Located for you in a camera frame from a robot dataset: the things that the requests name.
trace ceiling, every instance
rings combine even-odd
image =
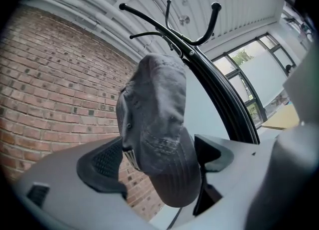
[[[154,31],[154,27],[118,6],[127,5],[164,24],[167,0],[22,0],[78,24],[103,38],[132,59],[139,61],[149,52],[175,54],[160,37],[145,36],[129,39],[129,35]],[[202,46],[208,51],[215,46],[252,30],[276,22],[283,8],[283,0],[172,0],[169,23],[177,31],[197,39],[208,26],[213,2],[222,10],[218,16],[214,36]]]

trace gray cap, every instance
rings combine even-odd
[[[200,172],[193,140],[183,126],[186,77],[178,57],[145,56],[116,106],[123,151],[171,207],[193,202]]]

